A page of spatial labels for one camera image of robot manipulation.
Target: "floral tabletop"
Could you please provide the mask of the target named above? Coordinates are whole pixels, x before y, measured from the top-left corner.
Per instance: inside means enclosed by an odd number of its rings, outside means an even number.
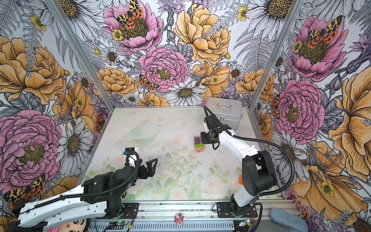
[[[243,113],[237,134],[255,137]],[[122,168],[125,148],[139,147],[143,162],[158,158],[156,174],[138,180],[125,200],[229,199],[242,187],[241,162],[223,146],[213,150],[206,144],[204,152],[195,151],[193,138],[203,131],[204,117],[200,107],[115,109],[85,180]],[[147,138],[129,139],[138,130],[145,131]]]

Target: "small red and white figurine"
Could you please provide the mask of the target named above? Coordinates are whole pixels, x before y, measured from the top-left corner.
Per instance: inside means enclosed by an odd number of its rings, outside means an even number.
[[[183,224],[183,219],[184,219],[184,217],[182,216],[182,214],[178,213],[178,214],[176,214],[175,217],[174,217],[174,222],[175,222],[176,224],[178,224],[178,225],[181,226],[181,225]]]

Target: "orange round object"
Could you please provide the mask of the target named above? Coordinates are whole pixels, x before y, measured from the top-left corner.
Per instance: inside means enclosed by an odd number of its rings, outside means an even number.
[[[240,183],[240,185],[243,185],[243,183],[242,183],[242,175],[240,176],[240,178],[238,178],[238,183]]]

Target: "pink peony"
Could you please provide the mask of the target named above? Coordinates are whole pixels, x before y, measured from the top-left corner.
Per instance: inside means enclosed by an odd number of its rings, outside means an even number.
[[[36,178],[51,180],[59,170],[56,163],[62,130],[49,116],[23,110],[0,119],[0,190],[25,189]]]
[[[167,93],[169,88],[188,79],[188,66],[184,56],[164,46],[152,47],[147,55],[139,58],[142,75],[159,85],[158,91]]]
[[[310,30],[321,31],[325,29],[331,21],[325,22],[325,19],[318,21],[312,16],[303,24],[294,38],[294,47],[292,56],[286,61],[293,73],[298,73],[302,78],[310,78],[315,82],[325,79],[342,62],[346,52],[341,52],[344,47],[344,40],[348,30],[344,29],[344,17],[337,29],[337,36],[330,43],[319,43],[315,48],[309,48],[308,33]]]
[[[278,111],[280,118],[276,120],[277,130],[295,137],[300,145],[316,136],[325,119],[321,93],[309,80],[290,80],[280,95]]]
[[[146,50],[159,44],[162,39],[163,25],[160,16],[156,18],[148,3],[145,6],[140,0],[138,3],[139,7],[143,9],[143,19],[135,23],[134,29],[120,27],[120,23],[116,20],[118,16],[127,14],[129,4],[124,7],[120,3],[118,8],[115,6],[104,8],[104,23],[108,25],[106,31],[113,34],[113,40],[118,41],[120,48],[122,48],[120,52],[123,54]]]

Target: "case handle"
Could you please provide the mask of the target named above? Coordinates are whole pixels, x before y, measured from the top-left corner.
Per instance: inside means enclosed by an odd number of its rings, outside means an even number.
[[[216,104],[217,107],[221,107],[221,108],[231,108],[232,106],[231,105],[228,105],[228,106],[223,106],[223,105],[220,105],[219,103]]]

